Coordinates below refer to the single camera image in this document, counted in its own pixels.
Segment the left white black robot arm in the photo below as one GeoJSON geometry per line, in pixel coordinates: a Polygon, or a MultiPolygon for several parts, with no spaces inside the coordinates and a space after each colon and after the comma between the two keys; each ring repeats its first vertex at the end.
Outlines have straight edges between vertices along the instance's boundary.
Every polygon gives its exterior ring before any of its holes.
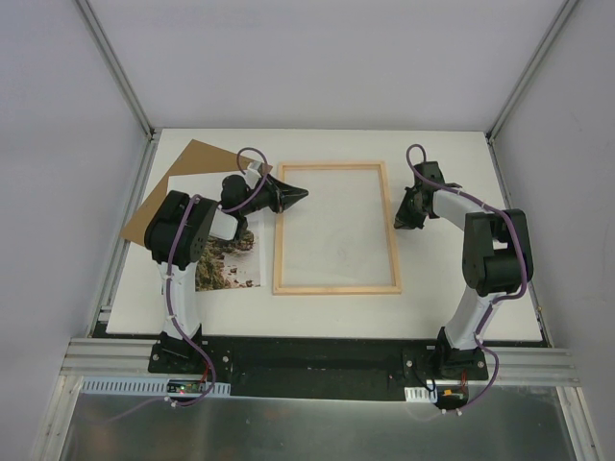
{"type": "Polygon", "coordinates": [[[172,190],[145,231],[145,248],[160,272],[166,314],[153,354],[169,356],[181,373],[194,373],[203,362],[194,295],[197,263],[209,239],[234,241],[247,228],[247,215],[264,208],[282,213],[308,196],[307,190],[269,174],[254,177],[254,185],[237,174],[225,178],[218,201],[172,190]]]}

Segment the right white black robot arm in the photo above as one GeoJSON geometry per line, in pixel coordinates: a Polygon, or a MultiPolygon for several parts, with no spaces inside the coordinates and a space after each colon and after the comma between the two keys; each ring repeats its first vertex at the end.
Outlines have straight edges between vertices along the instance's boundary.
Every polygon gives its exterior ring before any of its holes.
{"type": "Polygon", "coordinates": [[[442,218],[463,232],[461,269],[466,283],[459,305],[424,359],[426,375],[459,379],[478,373],[481,339],[499,305],[524,296],[533,275],[527,218],[520,209],[499,210],[446,182],[435,161],[411,167],[414,185],[394,218],[396,230],[416,230],[442,218]]]}

